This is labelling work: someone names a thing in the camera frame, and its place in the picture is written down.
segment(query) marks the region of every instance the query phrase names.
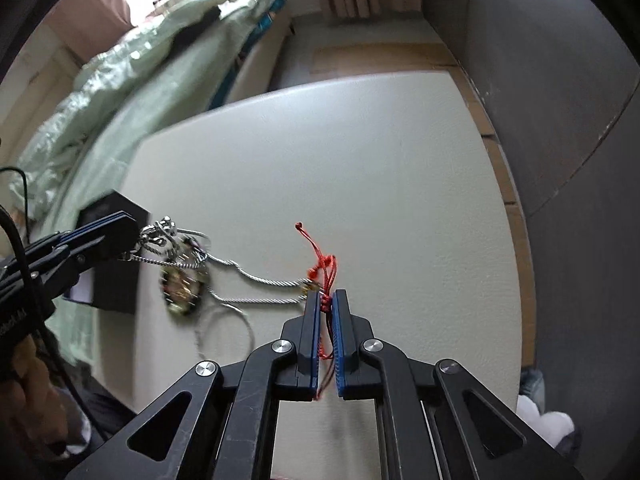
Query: gray floor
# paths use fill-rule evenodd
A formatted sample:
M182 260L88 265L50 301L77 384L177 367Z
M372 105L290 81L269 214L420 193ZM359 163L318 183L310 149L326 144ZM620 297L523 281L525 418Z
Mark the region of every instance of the gray floor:
M361 43L440 43L431 25L422 18L327 25L321 16L294 19L294 36L286 39L273 71L269 90L311 82L309 71L317 48Z

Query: round pendant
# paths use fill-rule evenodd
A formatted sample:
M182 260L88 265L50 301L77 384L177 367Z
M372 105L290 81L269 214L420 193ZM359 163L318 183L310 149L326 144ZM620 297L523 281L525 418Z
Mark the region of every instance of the round pendant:
M172 261L195 263L198 261L199 250L201 249L193 238L183 237L180 240L180 252ZM188 316L200 306L209 285L209 273L206 266L198 269L163 267L160 284L168 311L176 316Z

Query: triangular cutout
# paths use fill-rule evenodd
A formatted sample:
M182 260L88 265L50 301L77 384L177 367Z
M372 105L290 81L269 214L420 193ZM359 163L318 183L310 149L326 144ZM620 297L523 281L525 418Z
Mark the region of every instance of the triangular cutout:
M524 445L523 438L484 400L470 390L465 391L462 396L480 436L484 452L489 458L499 458Z
M156 462L162 462L169 453L190 402L189 392L177 394L154 418L131 435L127 440L129 449L142 453Z

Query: floor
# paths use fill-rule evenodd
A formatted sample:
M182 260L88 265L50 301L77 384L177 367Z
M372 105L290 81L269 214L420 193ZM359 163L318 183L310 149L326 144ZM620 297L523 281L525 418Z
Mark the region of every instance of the floor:
M494 167L511 227L520 280L522 365L533 365L536 296L526 223L495 130L473 85L437 33L421 18L327 26L317 16L294 21L273 72L270 90L382 72L447 70L466 102Z

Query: table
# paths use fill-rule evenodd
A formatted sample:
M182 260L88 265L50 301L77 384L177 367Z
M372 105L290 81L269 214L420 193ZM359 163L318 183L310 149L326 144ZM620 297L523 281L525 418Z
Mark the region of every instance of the table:
M206 232L212 252L289 280L315 263L302 221L339 262L336 287L374 334L410 358L461 362L515 407L520 300L510 229L489 158L446 72L361 76L238 102L146 140L122 193L154 219ZM143 409L197 360L193 324L165 309L159 267L143 266L135 324L100 313L97 376ZM263 294L212 270L224 296ZM248 308L257 344L296 308ZM241 360L246 327L221 316L207 357ZM130 383L123 378L133 377ZM283 402L273 474L380 476L372 401Z

